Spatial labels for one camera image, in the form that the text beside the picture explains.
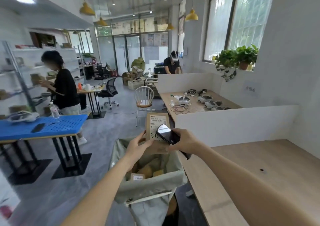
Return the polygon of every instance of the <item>man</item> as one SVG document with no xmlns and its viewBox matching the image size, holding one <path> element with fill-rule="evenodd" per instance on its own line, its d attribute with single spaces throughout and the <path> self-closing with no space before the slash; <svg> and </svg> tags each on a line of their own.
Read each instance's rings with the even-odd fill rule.
<svg viewBox="0 0 320 226">
<path fill-rule="evenodd" d="M 178 59 L 178 52 L 172 51 L 171 55 L 163 61 L 163 66 L 166 74 L 180 74 L 181 68 Z"/>
</svg>

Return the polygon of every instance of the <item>water bottle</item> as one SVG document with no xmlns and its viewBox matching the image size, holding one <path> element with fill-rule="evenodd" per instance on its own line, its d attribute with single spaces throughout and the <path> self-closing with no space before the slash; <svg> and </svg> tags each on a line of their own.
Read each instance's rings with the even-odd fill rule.
<svg viewBox="0 0 320 226">
<path fill-rule="evenodd" d="M 51 111 L 53 118 L 55 118 L 55 119 L 59 118 L 60 115 L 58 112 L 58 106 L 56 106 L 53 102 L 50 102 L 49 108 L 50 108 L 50 111 Z"/>
</svg>

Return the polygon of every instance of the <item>smartphone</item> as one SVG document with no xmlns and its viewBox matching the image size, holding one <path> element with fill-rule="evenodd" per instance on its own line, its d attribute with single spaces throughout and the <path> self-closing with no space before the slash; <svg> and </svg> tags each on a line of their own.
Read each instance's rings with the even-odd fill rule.
<svg viewBox="0 0 320 226">
<path fill-rule="evenodd" d="M 162 124 L 158 127 L 156 134 L 163 140 L 165 140 L 167 143 L 170 143 L 172 145 L 180 141 L 180 136 L 174 131 L 172 131 L 169 127 L 167 127 L 165 124 Z M 187 154 L 184 152 L 182 152 L 182 154 L 186 157 L 186 159 L 190 159 L 191 157 L 191 154 Z"/>
<path fill-rule="evenodd" d="M 45 126 L 45 123 L 39 123 L 38 125 L 36 125 L 33 129 L 32 129 L 32 133 L 33 132 L 39 132 L 42 130 L 42 128 Z"/>
</svg>

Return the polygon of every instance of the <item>black shirt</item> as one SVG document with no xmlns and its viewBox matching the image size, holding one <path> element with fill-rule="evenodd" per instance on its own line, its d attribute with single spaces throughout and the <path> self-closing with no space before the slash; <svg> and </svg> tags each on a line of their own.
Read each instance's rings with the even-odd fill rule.
<svg viewBox="0 0 320 226">
<path fill-rule="evenodd" d="M 75 106 L 80 103 L 75 81 L 68 69 L 61 69 L 58 72 L 53 86 L 56 88 L 53 103 L 56 104 L 59 109 Z"/>
<path fill-rule="evenodd" d="M 171 65 L 170 57 L 168 57 L 168 58 L 165 58 L 165 60 L 163 61 L 163 66 L 167 66 L 169 68 L 169 72 L 171 74 L 175 74 L 177 67 L 180 66 L 180 62 L 177 61 L 177 62 L 174 62 L 173 65 Z"/>
</svg>

